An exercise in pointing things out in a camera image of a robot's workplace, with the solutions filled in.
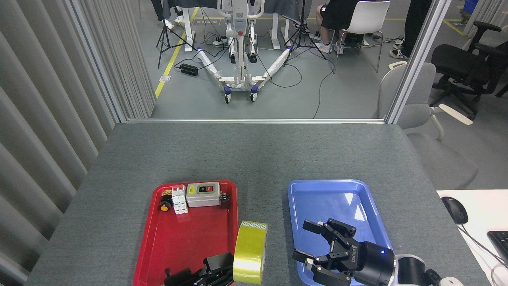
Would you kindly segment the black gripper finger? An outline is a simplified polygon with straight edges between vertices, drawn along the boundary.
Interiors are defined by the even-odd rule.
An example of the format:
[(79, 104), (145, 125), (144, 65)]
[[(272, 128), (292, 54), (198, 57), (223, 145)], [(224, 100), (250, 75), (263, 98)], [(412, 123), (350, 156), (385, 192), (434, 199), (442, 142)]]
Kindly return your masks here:
[(203, 270), (191, 273), (185, 269), (178, 273), (165, 270), (165, 286), (231, 286), (234, 284), (232, 270), (218, 272), (204, 272)]
[(204, 267), (202, 274), (208, 277), (228, 277), (233, 278), (233, 262), (234, 255), (230, 252), (223, 253), (221, 255), (215, 255), (203, 259)]

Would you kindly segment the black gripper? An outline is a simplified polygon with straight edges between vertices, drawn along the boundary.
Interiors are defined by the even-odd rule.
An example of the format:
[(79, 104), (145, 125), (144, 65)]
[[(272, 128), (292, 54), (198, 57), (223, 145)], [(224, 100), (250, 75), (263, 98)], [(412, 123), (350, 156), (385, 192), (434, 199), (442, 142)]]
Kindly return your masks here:
[(354, 239), (356, 229), (329, 218), (326, 222), (305, 220), (303, 229), (321, 235), (330, 245), (325, 256), (294, 249), (292, 258), (302, 262), (313, 281), (325, 286), (350, 286), (352, 281), (366, 286), (388, 286), (395, 270), (392, 249)]

